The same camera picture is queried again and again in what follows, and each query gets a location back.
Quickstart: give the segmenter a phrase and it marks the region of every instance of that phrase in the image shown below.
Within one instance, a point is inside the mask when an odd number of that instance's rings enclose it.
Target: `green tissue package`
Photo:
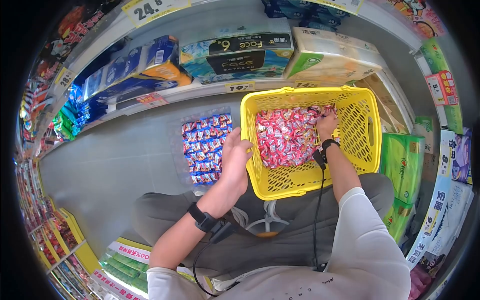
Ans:
[[[142,292],[148,293],[147,291],[147,282],[139,278],[132,280],[132,287],[141,290]]]
[[[123,273],[122,271],[117,270],[115,267],[113,267],[110,264],[107,264],[103,267],[103,269],[114,276],[115,278],[118,278],[119,280],[125,282],[126,284],[131,284],[132,281],[134,280],[133,277],[128,276],[127,274]]]
[[[425,138],[383,133],[382,140],[380,173],[392,181],[396,199],[405,204],[414,204],[420,189]]]
[[[133,268],[130,268],[129,266],[122,264],[121,262],[115,260],[113,257],[110,257],[107,259],[107,264],[111,265],[115,269],[125,273],[126,275],[130,277],[137,277],[139,272]]]
[[[405,232],[413,205],[414,203],[406,204],[395,198],[392,207],[383,219],[388,233],[390,233],[396,243],[400,241]]]
[[[141,262],[138,262],[134,259],[131,259],[129,257],[126,257],[125,255],[121,255],[118,252],[115,252],[112,256],[116,261],[121,262],[124,265],[129,266],[130,268],[133,268],[137,271],[143,271],[146,272],[148,270],[148,265],[143,264]]]

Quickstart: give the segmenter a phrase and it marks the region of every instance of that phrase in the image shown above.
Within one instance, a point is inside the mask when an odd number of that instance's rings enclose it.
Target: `store aisle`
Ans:
[[[97,257],[122,236],[146,243],[132,228],[130,211],[146,192],[186,192],[173,164],[166,124],[228,105],[240,126],[245,93],[198,98],[121,116],[100,124],[40,160],[45,193],[71,212]]]

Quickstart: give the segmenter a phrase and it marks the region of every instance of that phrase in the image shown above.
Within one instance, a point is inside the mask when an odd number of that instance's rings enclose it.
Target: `watch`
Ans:
[[[324,159],[324,162],[325,162],[326,164],[328,164],[328,162],[327,162],[327,155],[325,154],[325,150],[326,150],[331,144],[336,144],[338,147],[340,147],[340,144],[339,144],[337,141],[335,141],[335,140],[328,139],[328,140],[324,140],[324,141],[323,141],[321,154],[322,154],[322,158]]]
[[[187,209],[187,212],[197,221],[195,226],[203,232],[210,232],[212,228],[217,224],[218,220],[209,215],[203,213],[198,207],[197,202],[193,202]]]

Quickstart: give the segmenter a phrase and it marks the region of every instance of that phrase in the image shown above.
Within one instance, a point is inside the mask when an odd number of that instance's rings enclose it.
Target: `white cotton package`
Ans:
[[[285,78],[350,84],[386,66],[375,45],[357,38],[301,27],[292,34],[296,47]]]

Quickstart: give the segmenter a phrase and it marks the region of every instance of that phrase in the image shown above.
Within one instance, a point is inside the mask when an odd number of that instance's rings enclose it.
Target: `black cable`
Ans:
[[[202,254],[202,252],[208,248],[208,246],[210,246],[211,243],[208,243],[205,245],[205,247],[203,247],[198,253],[197,253],[197,256],[195,256],[195,259],[193,260],[193,278],[195,278],[195,282],[197,283],[197,285],[202,289],[202,291],[204,291],[205,293],[207,293],[208,295],[210,296],[213,296],[213,297],[216,297],[217,295],[214,295],[212,293],[209,293],[208,291],[206,291],[204,289],[204,287],[202,287],[202,285],[200,285],[200,283],[198,282],[198,279],[197,279],[197,273],[195,272],[195,265],[197,264],[197,259],[200,257],[200,254]]]
[[[322,187],[320,188],[320,196],[318,196],[317,210],[315,211],[315,220],[313,221],[313,255],[315,256],[315,270],[318,271],[318,260],[317,260],[317,218],[318,211],[320,209],[320,201],[322,200],[322,193],[324,189],[324,177],[325,172],[322,168]]]

